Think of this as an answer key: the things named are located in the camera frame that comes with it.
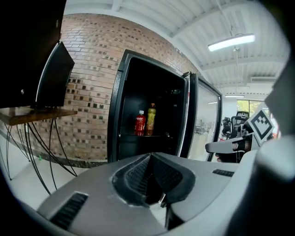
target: bottle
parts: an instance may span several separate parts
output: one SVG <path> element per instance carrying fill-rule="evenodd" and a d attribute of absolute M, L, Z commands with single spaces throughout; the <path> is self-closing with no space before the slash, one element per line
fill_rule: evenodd
<path fill-rule="evenodd" d="M 146 124 L 146 118 L 143 115 L 144 111 L 139 111 L 139 115 L 136 116 L 135 118 L 135 135 L 137 136 L 142 136 L 144 132 L 144 126 Z"/>
<path fill-rule="evenodd" d="M 155 104 L 152 103 L 147 112 L 147 127 L 146 127 L 147 136 L 153 135 L 153 125 L 155 122 L 155 115 L 156 115 Z"/>

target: glass door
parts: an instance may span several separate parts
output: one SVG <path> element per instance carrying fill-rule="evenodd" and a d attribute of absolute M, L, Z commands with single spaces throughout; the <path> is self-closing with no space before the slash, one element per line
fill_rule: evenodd
<path fill-rule="evenodd" d="M 213 154 L 207 153 L 205 145 L 218 141 L 221 125 L 221 94 L 206 81 L 198 81 L 198 102 L 195 126 L 188 158 L 211 161 Z"/>
<path fill-rule="evenodd" d="M 188 93 L 188 111 L 187 119 L 184 131 L 183 144 L 181 148 L 180 156 L 187 158 L 192 145 L 192 140 L 194 137 L 194 126 L 197 113 L 198 105 L 198 77 L 196 74 L 192 73 L 188 77 L 189 93 Z"/>

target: wooden shelf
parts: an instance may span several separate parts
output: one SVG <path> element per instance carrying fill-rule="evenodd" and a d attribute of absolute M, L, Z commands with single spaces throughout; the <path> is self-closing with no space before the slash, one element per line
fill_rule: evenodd
<path fill-rule="evenodd" d="M 38 120 L 52 119 L 76 114 L 76 111 L 65 109 L 31 109 L 28 107 L 13 107 L 0 109 L 0 120 L 2 120 L 7 125 L 13 126 Z"/>

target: brick wall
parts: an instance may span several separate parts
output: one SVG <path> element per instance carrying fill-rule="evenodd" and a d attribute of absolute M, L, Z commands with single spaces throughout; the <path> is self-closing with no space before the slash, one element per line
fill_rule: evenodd
<path fill-rule="evenodd" d="M 107 120 L 115 75 L 124 49 L 159 60 L 178 73 L 197 69 L 158 34 L 133 22 L 95 14 L 64 16 L 61 40 L 75 61 L 65 96 L 65 109 L 76 116 L 57 120 L 67 155 L 83 160 L 106 160 Z M 48 143 L 50 120 L 35 122 Z M 52 134 L 53 152 L 63 156 L 56 132 Z M 42 151 L 33 142 L 33 149 Z"/>

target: office chair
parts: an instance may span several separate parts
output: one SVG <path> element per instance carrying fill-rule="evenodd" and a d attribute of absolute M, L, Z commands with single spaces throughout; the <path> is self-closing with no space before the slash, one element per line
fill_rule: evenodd
<path fill-rule="evenodd" d="M 224 120 L 222 120 L 222 125 L 223 125 L 222 133 L 226 136 L 227 140 L 230 137 L 230 124 L 231 122 L 229 117 L 225 117 Z"/>
<path fill-rule="evenodd" d="M 231 134 L 230 138 L 235 138 L 237 136 L 237 129 L 239 125 L 244 124 L 248 120 L 248 117 L 233 116 L 231 117 Z"/>
<path fill-rule="evenodd" d="M 236 116 L 240 116 L 243 118 L 249 118 L 249 112 L 236 112 Z"/>

